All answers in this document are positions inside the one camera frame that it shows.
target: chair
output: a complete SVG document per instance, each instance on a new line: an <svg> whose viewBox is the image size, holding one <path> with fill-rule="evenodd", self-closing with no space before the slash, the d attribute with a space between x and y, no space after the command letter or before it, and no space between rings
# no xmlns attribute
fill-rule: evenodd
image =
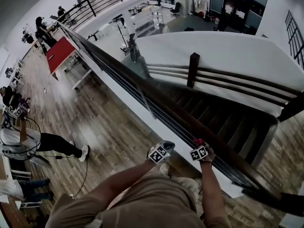
<svg viewBox="0 0 304 228"><path fill-rule="evenodd" d="M173 17L173 16L179 16L179 11L180 11L180 8L181 8L181 4L179 3L179 2L177 2L176 4L175 4L175 8L174 9L171 9L170 10L170 12L172 13L171 14L171 17Z"/></svg>

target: white shirt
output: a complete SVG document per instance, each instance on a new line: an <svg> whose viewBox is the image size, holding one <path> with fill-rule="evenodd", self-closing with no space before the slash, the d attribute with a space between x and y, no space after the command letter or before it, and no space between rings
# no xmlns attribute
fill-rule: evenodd
<svg viewBox="0 0 304 228"><path fill-rule="evenodd" d="M0 180L0 197L3 196L23 199L23 192L17 180Z"/></svg>
<svg viewBox="0 0 304 228"><path fill-rule="evenodd" d="M40 133L27 128L27 139L20 143L20 132L3 128L0 132L0 154L16 160L26 160L40 147Z"/></svg>

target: white shelving unit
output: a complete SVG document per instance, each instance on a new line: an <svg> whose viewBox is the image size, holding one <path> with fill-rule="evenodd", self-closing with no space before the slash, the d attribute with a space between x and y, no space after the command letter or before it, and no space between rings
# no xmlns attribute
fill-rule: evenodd
<svg viewBox="0 0 304 228"><path fill-rule="evenodd" d="M137 37L149 36L159 29L159 24L163 22L161 10L161 7L149 5L131 17Z"/></svg>

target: tan shirt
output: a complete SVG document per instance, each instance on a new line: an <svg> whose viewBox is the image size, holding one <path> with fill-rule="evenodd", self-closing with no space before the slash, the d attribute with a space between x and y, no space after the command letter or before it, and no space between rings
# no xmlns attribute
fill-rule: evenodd
<svg viewBox="0 0 304 228"><path fill-rule="evenodd" d="M147 177L134 184L123 198L105 210L91 197L72 200L62 195L50 214L46 228L83 228L94 219L102 228L204 228L196 214L193 194L167 177ZM209 228L229 228L223 218Z"/></svg>

